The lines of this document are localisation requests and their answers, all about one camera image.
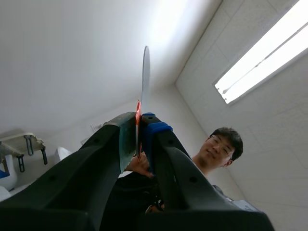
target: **blue clamp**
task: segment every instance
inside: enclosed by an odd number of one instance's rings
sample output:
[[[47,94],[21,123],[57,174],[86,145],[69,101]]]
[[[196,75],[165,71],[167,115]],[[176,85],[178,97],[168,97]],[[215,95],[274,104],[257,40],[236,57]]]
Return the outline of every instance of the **blue clamp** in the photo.
[[[153,113],[145,113],[142,116],[153,116],[156,117]],[[172,127],[166,124],[165,122],[156,122],[148,124],[141,135],[141,143],[142,143],[142,149],[144,150],[147,159],[150,164],[150,169],[153,174],[154,172],[154,166],[153,166],[153,156],[152,156],[152,139],[153,136],[159,132],[162,131],[173,131]]]
[[[1,178],[8,177],[9,175],[10,175],[9,173],[6,173],[6,172],[0,170],[0,179],[1,179]]]

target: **white wall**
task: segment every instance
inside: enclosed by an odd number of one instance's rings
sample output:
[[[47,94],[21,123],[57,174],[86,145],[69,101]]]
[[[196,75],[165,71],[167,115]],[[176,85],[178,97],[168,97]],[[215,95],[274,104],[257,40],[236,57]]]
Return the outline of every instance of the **white wall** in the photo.
[[[145,45],[151,88],[174,83],[220,1],[0,0],[0,133],[46,138],[136,99]]]
[[[136,107],[137,100],[128,102],[108,113],[81,121],[71,128],[49,137],[45,140],[45,145],[51,163],[44,166],[40,153],[35,154],[35,162],[31,162],[33,157],[26,157],[26,171],[19,174],[17,186],[30,183],[52,167],[52,155],[58,146],[62,146],[73,152],[77,151],[81,147],[80,142],[92,135],[91,124],[103,123],[121,113],[135,111]],[[206,139],[206,135],[174,86],[153,93],[149,100],[149,109],[160,120],[172,126],[175,134],[191,156],[199,152],[201,145]],[[234,200],[244,198],[227,170],[223,168],[216,170],[209,176],[209,180],[212,184],[218,185],[226,195]]]
[[[308,230],[308,55],[233,105],[212,85],[297,0],[225,0],[176,86],[209,134],[232,126],[244,154],[229,171],[278,231]]]

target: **white object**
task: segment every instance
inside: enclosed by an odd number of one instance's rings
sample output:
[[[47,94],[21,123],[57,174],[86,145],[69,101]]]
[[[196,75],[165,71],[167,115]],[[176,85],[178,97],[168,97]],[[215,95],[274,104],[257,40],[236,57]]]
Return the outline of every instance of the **white object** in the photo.
[[[300,0],[215,84],[226,103],[307,49],[307,9],[308,0]]]
[[[42,139],[37,138],[33,133],[25,132],[1,138],[0,146],[3,149],[2,152],[14,156],[20,156],[22,154],[28,155],[27,142],[25,136],[28,136],[31,139],[33,152],[45,148],[45,146],[43,145],[44,141]]]
[[[7,191],[10,191],[14,188],[17,182],[17,175],[13,165],[13,156],[6,155],[5,156],[6,164],[8,166],[8,170],[10,175],[0,179],[0,186],[6,188]]]
[[[55,154],[54,154],[54,164],[58,164],[61,160],[64,158],[67,158],[70,154],[72,154],[71,151],[63,148],[63,147],[58,147]]]
[[[141,94],[141,113],[149,112],[147,106],[150,94],[150,50],[145,46],[143,52],[142,65],[142,94]]]
[[[9,191],[7,191],[6,188],[0,185],[0,202],[10,197],[11,197],[11,194],[9,193]]]

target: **man's hair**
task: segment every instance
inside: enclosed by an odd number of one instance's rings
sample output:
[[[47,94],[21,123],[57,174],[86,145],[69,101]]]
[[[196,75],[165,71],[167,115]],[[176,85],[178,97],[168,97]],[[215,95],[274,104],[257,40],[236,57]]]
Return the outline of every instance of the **man's hair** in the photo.
[[[210,136],[212,135],[221,135],[228,139],[228,141],[234,147],[234,153],[231,160],[234,161],[242,155],[243,141],[240,134],[236,130],[232,128],[222,127],[216,129]]]

